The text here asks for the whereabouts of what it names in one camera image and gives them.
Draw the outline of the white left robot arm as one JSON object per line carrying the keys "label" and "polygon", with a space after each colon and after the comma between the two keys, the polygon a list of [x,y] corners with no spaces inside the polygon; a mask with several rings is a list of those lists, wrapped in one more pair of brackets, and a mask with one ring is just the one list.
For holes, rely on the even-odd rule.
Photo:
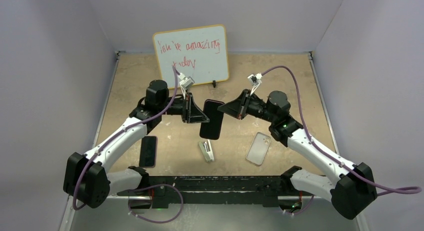
{"label": "white left robot arm", "polygon": [[72,196],[72,207],[99,207],[109,195],[131,190],[138,196],[149,190],[149,175],[141,167],[128,167],[112,172],[113,164],[137,141],[147,136],[161,121],[163,115],[179,115],[187,124],[207,123],[209,118],[195,104],[188,91],[194,84],[191,77],[180,82],[182,94],[169,96],[163,80],[153,80],[145,97],[130,112],[124,123],[106,140],[86,151],[73,153],[67,160],[63,190]]}

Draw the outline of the dark smartphone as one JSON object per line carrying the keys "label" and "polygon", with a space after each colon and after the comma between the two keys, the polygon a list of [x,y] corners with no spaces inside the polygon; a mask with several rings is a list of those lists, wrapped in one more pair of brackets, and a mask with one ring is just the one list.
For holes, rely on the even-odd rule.
{"label": "dark smartphone", "polygon": [[138,166],[142,168],[153,168],[156,165],[158,138],[156,136],[145,136],[141,139]]}

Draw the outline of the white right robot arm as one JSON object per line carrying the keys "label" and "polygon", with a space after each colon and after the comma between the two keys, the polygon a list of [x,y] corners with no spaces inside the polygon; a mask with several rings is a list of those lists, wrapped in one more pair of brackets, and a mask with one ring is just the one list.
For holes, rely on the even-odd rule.
{"label": "white right robot arm", "polygon": [[378,197],[372,169],[365,163],[355,164],[307,134],[306,128],[290,115],[291,104],[282,91],[272,91],[267,100],[242,91],[235,100],[218,107],[218,111],[238,120],[251,115],[270,122],[268,128],[275,141],[297,152],[323,174],[317,175],[293,166],[281,175],[280,187],[288,195],[302,191],[331,202],[344,218],[352,220]]}

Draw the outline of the clear beige phone case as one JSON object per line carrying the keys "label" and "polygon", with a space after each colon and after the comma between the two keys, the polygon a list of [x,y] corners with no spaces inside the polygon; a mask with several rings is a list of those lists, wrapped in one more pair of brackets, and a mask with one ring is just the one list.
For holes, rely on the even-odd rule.
{"label": "clear beige phone case", "polygon": [[246,154],[246,160],[257,166],[261,166],[265,156],[269,150],[271,138],[262,133],[257,132]]}

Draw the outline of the pink smartphone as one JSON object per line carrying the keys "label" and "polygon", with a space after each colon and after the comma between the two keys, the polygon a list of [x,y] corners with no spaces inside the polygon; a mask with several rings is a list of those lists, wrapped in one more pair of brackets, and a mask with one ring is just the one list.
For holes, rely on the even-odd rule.
{"label": "pink smartphone", "polygon": [[209,118],[209,122],[202,123],[199,130],[199,136],[203,139],[218,140],[221,135],[221,128],[224,113],[218,110],[218,107],[224,105],[223,101],[207,99],[203,105],[203,112]]}

